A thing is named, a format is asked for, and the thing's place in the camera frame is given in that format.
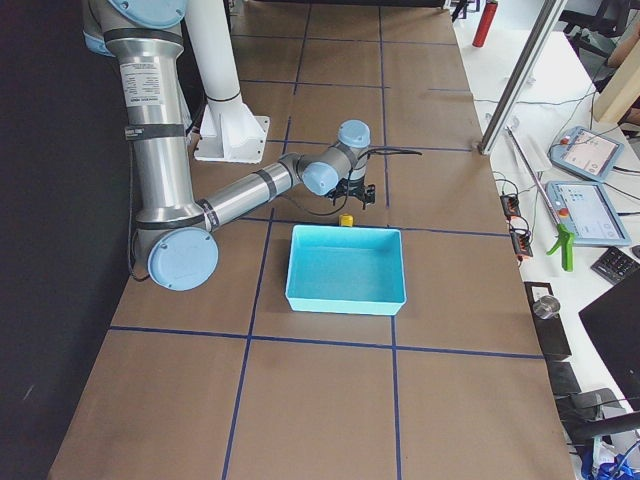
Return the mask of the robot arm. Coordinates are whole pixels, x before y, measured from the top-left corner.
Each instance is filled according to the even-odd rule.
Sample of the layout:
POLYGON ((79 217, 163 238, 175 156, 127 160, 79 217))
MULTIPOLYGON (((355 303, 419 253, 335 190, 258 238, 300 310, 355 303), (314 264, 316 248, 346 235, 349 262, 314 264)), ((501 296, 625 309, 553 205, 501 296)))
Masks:
POLYGON ((125 137, 137 162, 142 210, 130 253, 158 285, 185 291, 206 282, 218 263, 214 232, 297 185, 333 200, 375 200, 364 181, 370 130, 344 122, 318 155, 276 162, 196 199, 192 190, 186 102, 177 59, 191 46, 204 87, 204 161, 257 163, 269 121, 244 103, 225 7, 220 1, 86 1, 87 47, 116 59, 129 123, 125 137))

